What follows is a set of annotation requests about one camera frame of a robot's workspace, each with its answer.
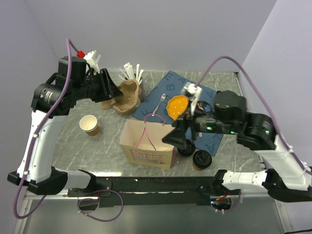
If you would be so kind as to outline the black lid stack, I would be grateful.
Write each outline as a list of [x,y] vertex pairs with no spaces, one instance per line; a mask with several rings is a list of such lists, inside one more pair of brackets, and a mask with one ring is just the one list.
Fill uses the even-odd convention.
[[186,149],[178,148],[177,151],[180,155],[189,157],[195,152],[195,144],[189,140],[187,140],[187,147]]

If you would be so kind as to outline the brown pulp cup carrier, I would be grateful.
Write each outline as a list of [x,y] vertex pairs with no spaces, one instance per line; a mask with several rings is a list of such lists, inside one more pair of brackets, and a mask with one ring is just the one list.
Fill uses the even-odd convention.
[[99,106],[102,110],[113,108],[119,114],[130,114],[137,105],[140,105],[139,95],[142,90],[139,87],[139,83],[136,80],[126,80],[117,86],[117,88],[123,95],[111,100],[102,101],[99,103]]

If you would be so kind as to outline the black coffee cup lid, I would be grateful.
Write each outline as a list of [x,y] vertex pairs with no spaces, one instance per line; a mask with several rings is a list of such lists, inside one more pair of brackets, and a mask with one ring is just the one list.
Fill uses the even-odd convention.
[[205,150],[198,150],[193,155],[193,161],[202,166],[208,165],[210,167],[212,164],[212,156]]

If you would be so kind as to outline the brown paper coffee cup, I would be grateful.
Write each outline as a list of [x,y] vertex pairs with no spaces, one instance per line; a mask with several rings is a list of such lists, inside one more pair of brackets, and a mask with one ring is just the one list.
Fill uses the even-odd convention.
[[197,171],[203,171],[205,169],[207,169],[209,166],[208,165],[200,165],[198,163],[196,163],[195,161],[193,161],[193,168]]

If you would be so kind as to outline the pink kraft paper bag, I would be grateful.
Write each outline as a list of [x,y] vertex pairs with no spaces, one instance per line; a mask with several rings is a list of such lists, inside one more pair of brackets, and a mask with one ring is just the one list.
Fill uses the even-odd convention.
[[172,130],[162,116],[147,114],[144,120],[125,122],[119,144],[130,163],[170,169],[174,146],[162,139]]

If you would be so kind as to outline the brown paper cups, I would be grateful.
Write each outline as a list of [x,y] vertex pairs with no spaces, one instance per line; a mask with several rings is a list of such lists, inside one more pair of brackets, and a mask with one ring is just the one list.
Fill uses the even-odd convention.
[[93,115],[86,115],[79,121],[80,128],[89,136],[99,134],[98,119]]

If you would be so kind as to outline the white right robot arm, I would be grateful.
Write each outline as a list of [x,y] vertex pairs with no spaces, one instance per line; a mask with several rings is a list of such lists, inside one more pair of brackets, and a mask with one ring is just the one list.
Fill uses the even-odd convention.
[[284,146],[265,114],[247,111],[244,97],[232,91],[218,91],[212,111],[188,107],[172,124],[173,130],[162,142],[189,153],[199,133],[235,135],[238,144],[254,151],[271,168],[261,172],[238,173],[218,170],[205,186],[210,195],[240,190],[267,193],[282,202],[305,202],[312,199],[312,169],[296,161],[289,146]]

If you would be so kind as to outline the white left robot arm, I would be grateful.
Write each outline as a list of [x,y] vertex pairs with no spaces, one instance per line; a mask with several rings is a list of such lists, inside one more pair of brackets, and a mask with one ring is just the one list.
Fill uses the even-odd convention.
[[66,171],[53,167],[52,158],[60,130],[77,101],[111,100],[122,92],[111,80],[107,69],[99,69],[98,59],[67,56],[58,62],[58,71],[39,85],[33,95],[32,124],[23,160],[7,180],[27,186],[36,195],[56,195],[63,189],[79,189],[91,196],[97,178],[84,170]]

